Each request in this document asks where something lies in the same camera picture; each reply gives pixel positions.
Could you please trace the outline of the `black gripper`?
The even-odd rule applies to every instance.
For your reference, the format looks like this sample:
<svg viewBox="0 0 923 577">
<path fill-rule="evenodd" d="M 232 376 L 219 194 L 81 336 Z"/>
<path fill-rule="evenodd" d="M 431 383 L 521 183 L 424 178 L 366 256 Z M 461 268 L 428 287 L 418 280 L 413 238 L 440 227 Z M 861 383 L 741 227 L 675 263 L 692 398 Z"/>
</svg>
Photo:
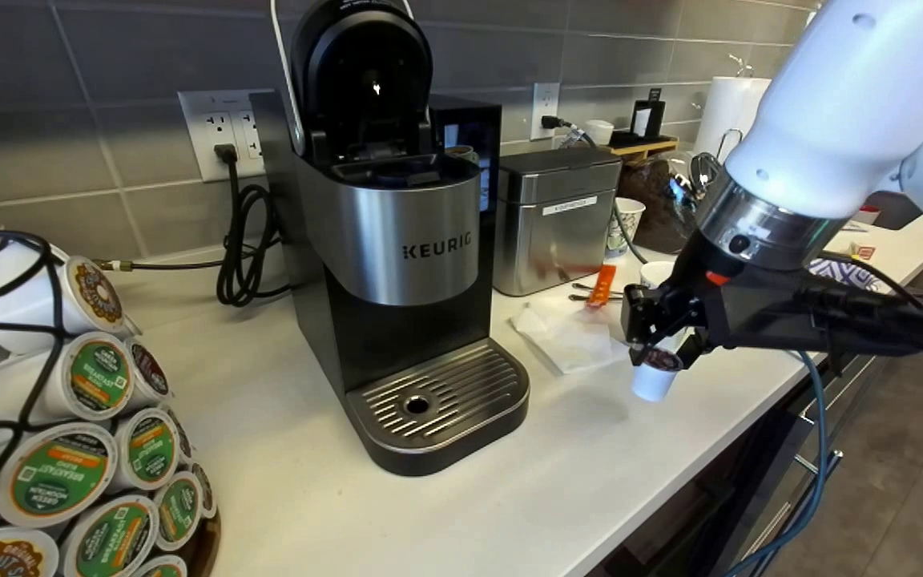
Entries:
<svg viewBox="0 0 923 577">
<path fill-rule="evenodd" d="M 641 365 L 667 336 L 675 336 L 681 370 L 717 346 L 827 352 L 833 330 L 816 321 L 816 306 L 807 301 L 807 291 L 819 290 L 822 280 L 802 265 L 741 263 L 692 233 L 660 283 L 623 291 L 629 356 Z"/>
</svg>

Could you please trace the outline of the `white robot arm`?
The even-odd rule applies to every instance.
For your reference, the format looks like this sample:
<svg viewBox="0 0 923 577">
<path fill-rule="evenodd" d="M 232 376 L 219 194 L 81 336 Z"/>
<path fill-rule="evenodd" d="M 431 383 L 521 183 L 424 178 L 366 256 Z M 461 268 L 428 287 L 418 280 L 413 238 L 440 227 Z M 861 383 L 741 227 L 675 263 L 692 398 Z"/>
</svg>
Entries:
<svg viewBox="0 0 923 577">
<path fill-rule="evenodd" d="M 923 213 L 923 0 L 827 0 L 754 129 L 711 168 L 673 272 L 629 290 L 639 365 L 717 346 L 923 352 L 923 308 L 816 275 L 809 260 L 875 194 Z"/>
</svg>

